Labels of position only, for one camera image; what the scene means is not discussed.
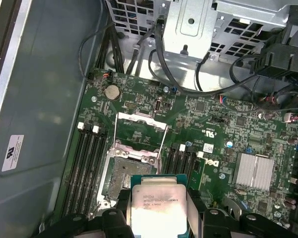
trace screw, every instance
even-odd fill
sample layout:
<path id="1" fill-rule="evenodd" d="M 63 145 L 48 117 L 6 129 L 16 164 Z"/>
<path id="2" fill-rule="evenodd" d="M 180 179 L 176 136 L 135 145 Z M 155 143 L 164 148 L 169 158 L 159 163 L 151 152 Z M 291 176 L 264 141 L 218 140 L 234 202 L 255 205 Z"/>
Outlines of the screw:
<path id="1" fill-rule="evenodd" d="M 165 86 L 165 87 L 163 88 L 163 91 L 164 91 L 165 93 L 168 93 L 168 92 L 169 92 L 169 87 Z"/>
<path id="2" fill-rule="evenodd" d="M 219 212 L 218 212 L 218 210 L 212 209 L 212 210 L 210 210 L 210 213 L 213 215 L 217 215 Z"/>
<path id="3" fill-rule="evenodd" d="M 153 165 L 154 164 L 154 159 L 149 159 L 148 160 L 148 163 L 151 164 L 151 165 Z"/>
<path id="4" fill-rule="evenodd" d="M 256 221 L 256 217 L 253 215 L 247 215 L 246 217 L 251 221 Z"/>
<path id="5" fill-rule="evenodd" d="M 222 174 L 220 174 L 219 177 L 220 177 L 220 179 L 224 179 L 226 176 L 225 176 L 225 174 L 222 173 Z"/>

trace ventilation holes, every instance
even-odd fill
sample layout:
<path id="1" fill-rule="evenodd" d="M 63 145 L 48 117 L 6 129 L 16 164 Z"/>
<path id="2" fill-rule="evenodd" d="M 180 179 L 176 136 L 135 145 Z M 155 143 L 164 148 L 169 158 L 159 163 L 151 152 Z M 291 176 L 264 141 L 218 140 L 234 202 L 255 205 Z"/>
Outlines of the ventilation holes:
<path id="1" fill-rule="evenodd" d="M 245 29 L 248 27 L 248 24 L 239 22 L 239 19 L 233 18 L 232 21 L 229 23 L 229 26 L 238 28 L 238 29 Z"/>
<path id="2" fill-rule="evenodd" d="M 224 32 L 229 33 L 229 32 L 231 31 L 231 29 L 232 29 L 232 28 L 227 27 L 227 28 L 224 30 Z"/>
<path id="3" fill-rule="evenodd" d="M 250 27 L 248 28 L 248 30 L 250 31 L 258 31 L 263 25 L 261 24 L 257 24 L 257 23 L 253 23 L 250 25 Z"/>
<path id="4" fill-rule="evenodd" d="M 218 43 L 212 42 L 210 51 L 220 53 L 224 47 L 225 47 L 225 45 L 220 45 Z"/>
<path id="5" fill-rule="evenodd" d="M 242 42 L 235 42 L 229 50 L 225 53 L 230 56 L 241 57 L 244 55 L 248 55 L 255 46 L 244 44 Z"/>

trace dimm slot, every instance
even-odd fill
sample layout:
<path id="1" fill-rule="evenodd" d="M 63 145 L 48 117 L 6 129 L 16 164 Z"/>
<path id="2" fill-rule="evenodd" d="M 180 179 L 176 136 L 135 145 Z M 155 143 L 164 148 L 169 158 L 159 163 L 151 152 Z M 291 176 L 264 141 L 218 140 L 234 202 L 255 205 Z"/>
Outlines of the dimm slot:
<path id="1" fill-rule="evenodd" d="M 75 194 L 75 189 L 76 189 L 76 183 L 77 183 L 77 176 L 79 173 L 79 169 L 81 167 L 82 161 L 83 161 L 83 157 L 82 155 L 85 153 L 86 148 L 87 148 L 87 142 L 89 139 L 89 134 L 84 134 L 84 139 L 82 142 L 81 147 L 79 148 L 79 152 L 77 154 L 77 156 L 75 157 L 75 160 L 77 160 L 76 166 L 72 169 L 73 172 L 73 179 L 70 181 L 69 184 L 69 199 L 68 202 L 65 204 L 64 208 L 65 208 L 65 212 L 64 212 L 64 216 L 69 214 L 72 210 L 72 207 L 74 206 L 74 194 Z"/>
<path id="2" fill-rule="evenodd" d="M 96 141 L 97 141 L 97 136 L 94 134 L 91 137 L 91 141 L 90 141 L 90 144 L 89 144 L 89 148 L 87 150 L 87 154 L 84 156 L 85 160 L 84 160 L 84 163 L 82 165 L 81 174 L 78 177 L 79 181 L 78 181 L 77 190 L 76 190 L 76 191 L 78 191 L 78 193 L 77 193 L 76 199 L 75 199 L 76 203 L 75 203 L 75 207 L 74 207 L 74 213 L 79 213 L 80 212 L 80 210 L 81 210 L 80 206 L 81 206 L 82 200 L 85 197 L 84 184 L 85 184 L 85 179 L 88 176 L 88 171 L 89 171 L 88 167 L 89 167 L 89 164 L 90 164 L 90 161 L 91 161 L 91 155 L 92 155 L 93 148 L 94 148 L 94 145 L 95 145 Z"/>
<path id="3" fill-rule="evenodd" d="M 79 134 L 79 138 L 78 138 L 78 143 L 77 143 L 77 146 L 76 146 L 76 150 L 75 150 L 75 154 L 74 154 L 74 163 L 72 165 L 72 168 L 71 168 L 71 172 L 70 172 L 70 178 L 69 178 L 69 181 L 68 181 L 68 187 L 67 187 L 67 190 L 66 190 L 66 194 L 65 194 L 65 201 L 64 201 L 64 204 L 63 204 L 63 210 L 62 210 L 62 217 L 66 215 L 66 207 L 67 207 L 67 204 L 70 200 L 70 193 L 71 193 L 71 188 L 70 188 L 70 184 L 74 182 L 74 171 L 77 167 L 77 164 L 78 164 L 78 154 L 80 153 L 80 149 L 82 148 L 82 145 L 83 145 L 83 142 L 84 142 L 84 138 L 85 138 L 86 134 L 85 133 L 80 133 Z"/>
<path id="4" fill-rule="evenodd" d="M 91 202 L 92 202 L 92 196 L 93 196 L 93 193 L 97 186 L 96 182 L 97 182 L 97 178 L 98 178 L 99 171 L 100 171 L 101 158 L 102 158 L 102 155 L 104 152 L 105 143 L 106 143 L 106 135 L 104 134 L 101 136 L 100 142 L 97 144 L 97 150 L 96 150 L 95 159 L 94 159 L 95 162 L 94 162 L 93 169 L 91 171 L 92 179 L 91 179 L 91 183 L 89 186 L 86 203 L 85 203 L 85 206 L 83 206 L 84 214 L 86 214 L 90 209 Z"/>
<path id="5" fill-rule="evenodd" d="M 82 211 L 82 207 L 84 204 L 84 201 L 86 199 L 87 196 L 87 190 L 88 190 L 88 181 L 90 180 L 90 171 L 91 171 L 91 167 L 92 164 L 94 162 L 94 154 L 96 153 L 96 148 L 97 148 L 97 144 L 99 143 L 99 136 L 95 136 L 93 139 L 93 143 L 92 143 L 92 152 L 89 154 L 88 156 L 88 162 L 87 162 L 87 167 L 84 173 L 84 179 L 82 182 L 82 192 L 81 192 L 81 198 L 79 200 L 79 204 L 77 207 L 77 212 L 81 213 Z"/>
<path id="6" fill-rule="evenodd" d="M 170 148 L 169 154 L 168 154 L 168 158 L 167 158 L 167 162 L 166 162 L 166 165 L 165 165 L 165 168 L 164 168 L 166 174 L 169 174 L 170 173 L 171 161 L 173 159 L 174 154 L 175 154 L 175 149 L 174 148 Z"/>
<path id="7" fill-rule="evenodd" d="M 73 198 L 72 198 L 72 205 L 69 211 L 69 214 L 75 213 L 76 212 L 76 208 L 77 208 L 77 202 L 79 199 L 79 195 L 80 195 L 80 183 L 81 183 L 81 177 L 82 177 L 82 173 L 85 169 L 85 164 L 87 161 L 87 156 L 88 153 L 90 153 L 91 150 L 91 140 L 92 140 L 92 135 L 88 134 L 87 135 L 87 140 L 86 140 L 86 144 L 84 145 L 84 149 L 82 150 L 82 153 L 80 154 L 80 158 L 79 160 L 81 161 L 80 165 L 77 168 L 77 176 L 76 176 L 76 183 L 74 185 L 74 192 L 73 192 Z"/>
<path id="8" fill-rule="evenodd" d="M 195 153 L 190 153 L 189 160 L 187 162 L 187 166 L 184 169 L 184 173 L 187 175 L 187 180 L 188 181 L 191 178 L 191 173 L 192 173 L 192 170 L 193 170 L 195 160 L 196 160 L 196 154 Z"/>
<path id="9" fill-rule="evenodd" d="M 183 159 L 182 157 L 183 157 L 183 151 L 177 151 L 174 158 L 174 168 L 172 171 L 173 174 L 180 173 L 181 163 Z"/>

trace chipset heatsink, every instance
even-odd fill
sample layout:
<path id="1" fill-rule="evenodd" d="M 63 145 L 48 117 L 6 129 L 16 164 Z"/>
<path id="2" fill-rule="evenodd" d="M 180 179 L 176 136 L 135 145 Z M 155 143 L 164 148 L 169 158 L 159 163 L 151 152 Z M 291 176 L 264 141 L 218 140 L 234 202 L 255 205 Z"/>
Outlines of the chipset heatsink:
<path id="1" fill-rule="evenodd" d="M 239 153 L 233 183 L 269 191 L 274 160 L 260 155 Z"/>

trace sticker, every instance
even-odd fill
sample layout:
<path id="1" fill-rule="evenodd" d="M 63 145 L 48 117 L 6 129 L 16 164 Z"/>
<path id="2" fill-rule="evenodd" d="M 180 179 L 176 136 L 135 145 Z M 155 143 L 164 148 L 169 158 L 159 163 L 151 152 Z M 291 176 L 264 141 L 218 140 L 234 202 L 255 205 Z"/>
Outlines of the sticker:
<path id="1" fill-rule="evenodd" d="M 18 163 L 20 150 L 22 146 L 24 135 L 12 135 L 10 137 L 9 145 L 6 150 L 2 172 L 14 170 Z"/>
<path id="2" fill-rule="evenodd" d="M 203 152 L 207 152 L 207 153 L 212 154 L 213 153 L 213 148 L 214 148 L 214 145 L 205 143 L 204 146 L 203 146 Z"/>

